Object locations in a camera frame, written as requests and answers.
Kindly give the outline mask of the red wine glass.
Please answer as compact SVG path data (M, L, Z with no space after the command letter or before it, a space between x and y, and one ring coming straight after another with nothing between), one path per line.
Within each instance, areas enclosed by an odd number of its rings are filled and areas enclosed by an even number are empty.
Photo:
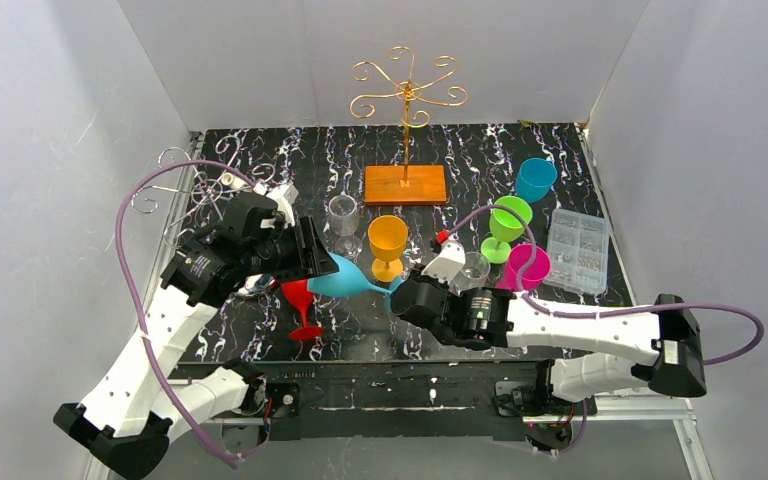
M308 320L308 310L314 301L314 294L308 288L308 280L282 283L281 290L285 299L298 311L301 318L301 326L289 333L289 339L304 342L323 335L325 328L313 325Z

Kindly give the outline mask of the teal wine glass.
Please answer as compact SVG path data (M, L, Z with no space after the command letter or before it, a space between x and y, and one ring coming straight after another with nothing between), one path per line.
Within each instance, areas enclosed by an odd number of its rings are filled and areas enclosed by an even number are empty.
M338 271L308 279L309 292L338 298L352 297L366 291L377 292L385 296L386 306L389 311L392 310L391 297L403 283L402 277L396 277L388 287L380 287L371 283L352 261L334 253L330 253L330 257L336 262Z

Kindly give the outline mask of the clear ribbed wine glass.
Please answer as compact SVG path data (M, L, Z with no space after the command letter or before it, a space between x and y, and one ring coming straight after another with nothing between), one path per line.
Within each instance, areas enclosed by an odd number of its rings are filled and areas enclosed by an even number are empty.
M491 264L480 252L468 252L465 263L452 281L452 289L456 293L485 285L490 273Z

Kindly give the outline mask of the silver wire glass rack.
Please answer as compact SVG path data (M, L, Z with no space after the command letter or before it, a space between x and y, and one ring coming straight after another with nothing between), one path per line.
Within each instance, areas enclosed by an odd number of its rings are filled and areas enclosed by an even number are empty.
M162 234L169 258L159 273L161 287L181 290L190 305L201 301L219 306L229 296L254 298L269 293L277 285L272 276L246 276L223 257L226 253L212 252L209 244L223 217L219 201L231 200L241 192L253 192L258 182L249 182L222 163L197 163L187 152L183 156L187 183L168 189L173 201L182 203L182 210L172 209L173 218ZM242 180L238 188L230 189L220 183L219 178L226 172Z

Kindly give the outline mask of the orange yellow wine glass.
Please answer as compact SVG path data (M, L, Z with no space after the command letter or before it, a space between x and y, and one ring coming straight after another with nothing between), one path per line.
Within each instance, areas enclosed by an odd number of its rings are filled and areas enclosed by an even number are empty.
M404 271L401 260L408 240L408 227L399 217L383 215L373 220L367 237L374 260L371 272L380 282L391 282Z

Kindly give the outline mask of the green wine glass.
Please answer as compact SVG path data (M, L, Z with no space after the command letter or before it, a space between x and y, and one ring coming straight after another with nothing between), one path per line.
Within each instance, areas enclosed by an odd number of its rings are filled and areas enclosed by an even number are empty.
M502 196L494 204L509 207L527 223L533 217L530 205L518 196ZM491 264L504 264L511 253L511 243L524 232L523 224L507 210L492 209L489 229L490 236L482 241L480 253Z

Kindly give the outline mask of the pink wine glass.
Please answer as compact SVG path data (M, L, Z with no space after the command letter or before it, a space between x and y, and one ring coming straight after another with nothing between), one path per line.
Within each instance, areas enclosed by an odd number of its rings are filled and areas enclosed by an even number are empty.
M551 260L545 250L521 244L512 248L501 279L495 287L511 291L536 289L549 275Z

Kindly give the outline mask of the blue wine glass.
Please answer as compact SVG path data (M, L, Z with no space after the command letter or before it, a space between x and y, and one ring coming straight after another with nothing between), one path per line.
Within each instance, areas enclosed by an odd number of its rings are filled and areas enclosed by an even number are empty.
M516 195L527 203L540 201L557 179L555 166L544 158L529 158L523 162L515 181Z

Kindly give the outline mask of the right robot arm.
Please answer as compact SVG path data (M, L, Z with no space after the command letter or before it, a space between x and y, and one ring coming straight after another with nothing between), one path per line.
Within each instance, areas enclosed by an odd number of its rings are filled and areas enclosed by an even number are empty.
M539 403L578 403L638 387L679 398L707 393L699 324L674 296L662 294L653 305L631 308L572 305L498 288L454 294L420 275L393 289L390 310L442 345L581 351L578 358L548 360L539 367L532 394Z

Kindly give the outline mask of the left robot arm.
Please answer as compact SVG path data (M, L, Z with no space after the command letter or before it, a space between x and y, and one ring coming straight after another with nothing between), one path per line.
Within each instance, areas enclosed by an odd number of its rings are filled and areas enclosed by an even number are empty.
M175 251L111 368L81 401L61 405L54 423L121 477L146 477L181 435L200 433L218 414L265 404L265 375L242 360L180 390L168 382L192 339L230 296L252 276L290 282L337 269L312 218L295 216L280 197L235 196L219 221Z

